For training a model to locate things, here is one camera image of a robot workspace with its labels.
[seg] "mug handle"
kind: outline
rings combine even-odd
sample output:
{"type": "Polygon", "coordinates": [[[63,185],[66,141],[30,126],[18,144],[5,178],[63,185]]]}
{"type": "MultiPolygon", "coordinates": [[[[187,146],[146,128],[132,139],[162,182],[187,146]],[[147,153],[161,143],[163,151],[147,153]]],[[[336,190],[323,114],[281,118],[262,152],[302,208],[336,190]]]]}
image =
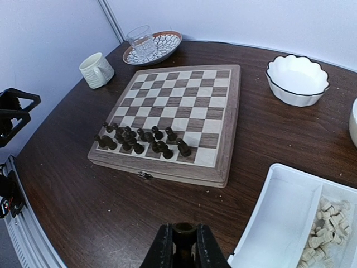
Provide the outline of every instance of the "mug handle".
{"type": "Polygon", "coordinates": [[[94,73],[95,75],[98,77],[98,79],[100,80],[100,82],[103,84],[103,85],[106,85],[107,84],[107,80],[106,78],[104,77],[104,75],[102,74],[102,71],[100,71],[100,69],[98,67],[94,67],[93,68],[94,70],[94,73]]]}

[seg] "scalloped bowl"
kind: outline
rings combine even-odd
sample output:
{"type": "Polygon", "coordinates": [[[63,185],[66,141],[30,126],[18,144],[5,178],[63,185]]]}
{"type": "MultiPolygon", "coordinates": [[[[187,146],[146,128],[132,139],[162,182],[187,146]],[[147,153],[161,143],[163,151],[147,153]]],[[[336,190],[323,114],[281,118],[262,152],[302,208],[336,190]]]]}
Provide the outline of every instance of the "scalloped bowl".
{"type": "Polygon", "coordinates": [[[303,56],[276,57],[268,63],[266,76],[278,99],[298,107],[314,105],[330,86],[321,65],[303,56]]]}

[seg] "white tray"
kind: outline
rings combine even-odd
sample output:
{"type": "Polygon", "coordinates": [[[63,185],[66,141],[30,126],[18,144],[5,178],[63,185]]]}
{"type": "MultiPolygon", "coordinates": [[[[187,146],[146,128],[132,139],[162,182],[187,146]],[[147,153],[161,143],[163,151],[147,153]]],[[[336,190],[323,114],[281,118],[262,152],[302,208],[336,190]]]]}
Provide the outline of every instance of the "white tray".
{"type": "MultiPolygon", "coordinates": [[[[232,268],[296,268],[321,196],[351,203],[352,235],[345,247],[331,247],[335,268],[357,267],[357,190],[273,164],[245,231],[229,256],[232,268]]],[[[316,264],[311,268],[324,267],[316,264]]]]}

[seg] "decorative plate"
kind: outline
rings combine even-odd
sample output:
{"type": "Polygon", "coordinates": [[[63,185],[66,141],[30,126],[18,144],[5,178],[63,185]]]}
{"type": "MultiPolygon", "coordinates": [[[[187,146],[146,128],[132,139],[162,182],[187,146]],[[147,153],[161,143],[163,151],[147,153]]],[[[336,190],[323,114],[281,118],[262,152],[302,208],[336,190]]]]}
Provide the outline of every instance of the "decorative plate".
{"type": "Polygon", "coordinates": [[[166,60],[179,46],[182,36],[178,32],[165,31],[153,35],[156,52],[149,58],[139,58],[133,47],[129,47],[123,55],[123,61],[127,64],[137,66],[148,66],[166,60]]]}

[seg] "white container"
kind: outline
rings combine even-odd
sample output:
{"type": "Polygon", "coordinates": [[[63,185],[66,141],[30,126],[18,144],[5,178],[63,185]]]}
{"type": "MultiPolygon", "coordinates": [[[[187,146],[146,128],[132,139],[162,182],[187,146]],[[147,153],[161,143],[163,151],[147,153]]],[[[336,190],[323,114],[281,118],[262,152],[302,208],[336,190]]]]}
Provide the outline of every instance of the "white container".
{"type": "Polygon", "coordinates": [[[303,56],[278,56],[268,63],[270,89],[283,102],[298,106],[314,105],[328,90],[327,72],[303,56]]]}
{"type": "MultiPolygon", "coordinates": [[[[245,231],[228,258],[232,268],[296,268],[321,196],[351,204],[352,235],[346,246],[331,246],[334,268],[357,267],[357,190],[273,164],[245,231]]],[[[324,267],[317,263],[311,268],[324,267]]]]}

